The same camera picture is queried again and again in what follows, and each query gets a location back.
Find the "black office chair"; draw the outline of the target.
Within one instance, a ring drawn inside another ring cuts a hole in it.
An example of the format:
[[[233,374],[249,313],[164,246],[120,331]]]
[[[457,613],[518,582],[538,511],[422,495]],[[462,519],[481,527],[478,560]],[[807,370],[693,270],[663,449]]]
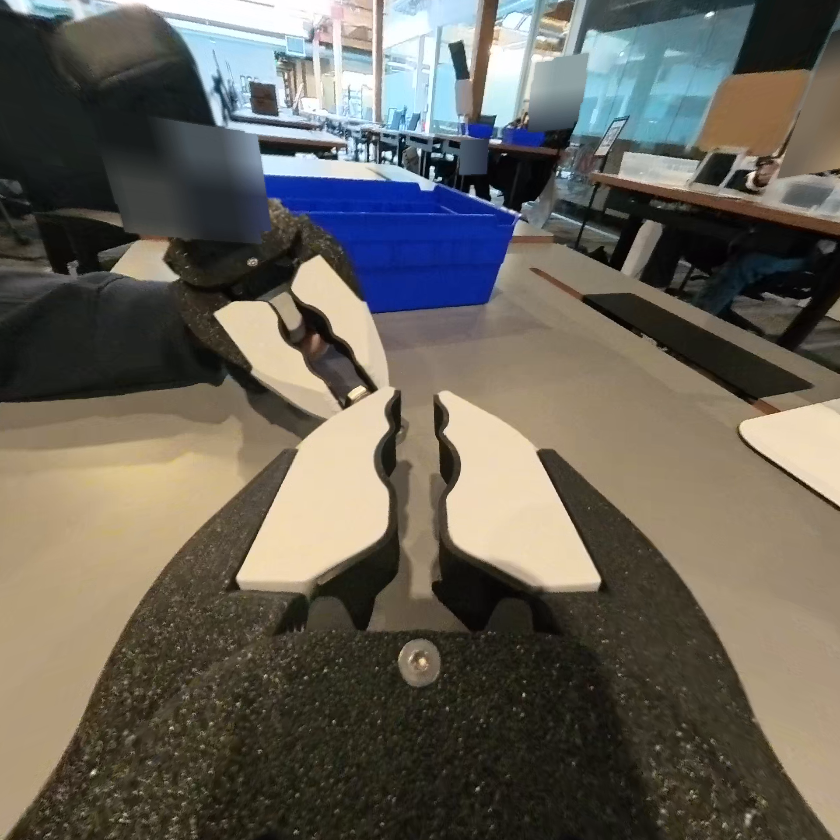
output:
[[[54,272],[128,244],[101,143],[146,117],[215,125],[192,52],[141,4],[54,22],[2,7],[2,178],[20,184]]]

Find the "wooden pillar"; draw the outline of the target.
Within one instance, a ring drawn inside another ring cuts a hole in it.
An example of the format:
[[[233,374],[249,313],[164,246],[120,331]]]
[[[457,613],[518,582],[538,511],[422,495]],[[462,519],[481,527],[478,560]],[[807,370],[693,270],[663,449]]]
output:
[[[471,112],[470,120],[477,122],[487,85],[491,47],[494,43],[499,1],[478,1],[476,25],[470,58]]]

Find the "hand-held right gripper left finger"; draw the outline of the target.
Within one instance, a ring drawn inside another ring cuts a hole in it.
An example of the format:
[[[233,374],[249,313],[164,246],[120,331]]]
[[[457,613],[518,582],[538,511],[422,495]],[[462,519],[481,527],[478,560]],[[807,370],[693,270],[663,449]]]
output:
[[[401,394],[387,386],[297,446],[236,575],[240,590],[311,595],[382,543],[400,422]]]

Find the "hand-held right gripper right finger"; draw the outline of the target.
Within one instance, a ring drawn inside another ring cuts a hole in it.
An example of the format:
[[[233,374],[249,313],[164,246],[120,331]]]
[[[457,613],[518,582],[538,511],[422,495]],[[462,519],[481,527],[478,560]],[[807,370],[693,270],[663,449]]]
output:
[[[528,592],[596,592],[602,577],[536,446],[451,391],[434,410],[446,484],[438,534],[453,559]]]

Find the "white pad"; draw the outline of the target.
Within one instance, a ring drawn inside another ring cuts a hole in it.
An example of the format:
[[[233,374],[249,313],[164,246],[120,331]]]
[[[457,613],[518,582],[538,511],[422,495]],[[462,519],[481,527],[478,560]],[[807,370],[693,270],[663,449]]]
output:
[[[838,508],[838,399],[745,420],[738,434],[758,455]]]

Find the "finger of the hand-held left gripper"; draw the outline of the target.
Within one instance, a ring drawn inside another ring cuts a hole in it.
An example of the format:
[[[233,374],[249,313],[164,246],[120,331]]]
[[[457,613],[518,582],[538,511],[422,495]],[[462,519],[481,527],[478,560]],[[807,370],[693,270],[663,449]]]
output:
[[[336,396],[315,372],[305,353],[282,332],[278,310],[267,301],[231,301],[213,318],[245,357],[248,371],[265,386],[304,413],[328,419],[351,407]]]
[[[290,285],[300,310],[331,345],[352,361],[371,390],[389,385],[384,346],[367,303],[321,256],[300,266]]]

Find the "silver monitor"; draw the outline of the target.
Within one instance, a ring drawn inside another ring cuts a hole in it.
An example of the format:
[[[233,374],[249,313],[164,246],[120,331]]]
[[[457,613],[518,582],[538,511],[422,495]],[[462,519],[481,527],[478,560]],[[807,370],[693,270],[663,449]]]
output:
[[[805,95],[779,178],[839,168],[839,69],[819,69]]]

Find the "wooden table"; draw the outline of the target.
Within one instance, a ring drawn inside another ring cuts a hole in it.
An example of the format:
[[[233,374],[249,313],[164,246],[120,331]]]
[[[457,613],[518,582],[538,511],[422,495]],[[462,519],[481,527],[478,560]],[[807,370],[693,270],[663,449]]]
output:
[[[719,214],[738,217],[746,224],[787,228],[801,234],[838,241],[838,216],[814,215],[794,206],[762,203],[751,196],[738,193],[734,196],[709,194],[662,183],[638,181],[620,175],[594,173],[591,176],[591,183],[610,190],[605,200],[605,209],[614,209],[631,217],[625,223],[613,251],[610,266],[615,269],[623,266],[643,220],[648,219],[662,224],[677,223],[675,210],[651,206],[653,201],[700,207]],[[838,284],[838,252],[836,252],[828,268],[822,273],[821,280],[809,303],[777,339],[781,347],[795,350],[808,338],[819,321],[837,304]]]

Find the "black table mat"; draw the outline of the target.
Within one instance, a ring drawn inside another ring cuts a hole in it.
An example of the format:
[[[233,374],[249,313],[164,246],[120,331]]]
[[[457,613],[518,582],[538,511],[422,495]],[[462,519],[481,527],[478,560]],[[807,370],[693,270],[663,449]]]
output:
[[[634,294],[585,295],[582,301],[750,402],[813,387],[807,380]]]

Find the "large blue plastic bin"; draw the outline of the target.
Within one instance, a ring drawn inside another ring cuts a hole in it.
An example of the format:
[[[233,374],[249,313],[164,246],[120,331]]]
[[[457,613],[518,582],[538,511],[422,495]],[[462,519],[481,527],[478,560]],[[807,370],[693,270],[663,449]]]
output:
[[[338,240],[373,313],[486,305],[519,215],[446,185],[266,175],[268,198]]]

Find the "person's left forearm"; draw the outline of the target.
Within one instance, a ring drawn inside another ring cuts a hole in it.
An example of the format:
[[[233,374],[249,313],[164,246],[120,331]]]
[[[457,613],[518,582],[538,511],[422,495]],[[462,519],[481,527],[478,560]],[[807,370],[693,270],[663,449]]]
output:
[[[218,386],[228,375],[245,382],[189,328],[183,290],[107,271],[2,269],[2,402]]]

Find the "clear plastic container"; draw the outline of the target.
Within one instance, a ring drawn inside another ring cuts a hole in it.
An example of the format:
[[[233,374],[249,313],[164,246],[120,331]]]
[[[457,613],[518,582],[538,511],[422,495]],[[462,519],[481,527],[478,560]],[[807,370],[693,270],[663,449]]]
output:
[[[684,186],[699,164],[694,159],[626,151],[617,174],[627,180]]]

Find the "black sign stand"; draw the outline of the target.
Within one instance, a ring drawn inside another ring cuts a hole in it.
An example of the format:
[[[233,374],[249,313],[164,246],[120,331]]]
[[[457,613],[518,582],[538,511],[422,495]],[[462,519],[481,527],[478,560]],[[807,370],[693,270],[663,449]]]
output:
[[[629,115],[626,115],[617,117],[609,123],[594,151],[594,157],[605,159],[611,153],[614,144],[620,138],[629,120]]]

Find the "brown cardboard sheet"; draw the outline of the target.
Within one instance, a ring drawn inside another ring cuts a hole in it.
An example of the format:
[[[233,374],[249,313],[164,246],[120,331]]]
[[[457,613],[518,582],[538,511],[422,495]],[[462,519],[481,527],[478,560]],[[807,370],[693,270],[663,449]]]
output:
[[[811,82],[809,70],[730,75],[713,95],[694,147],[778,153],[787,140]]]

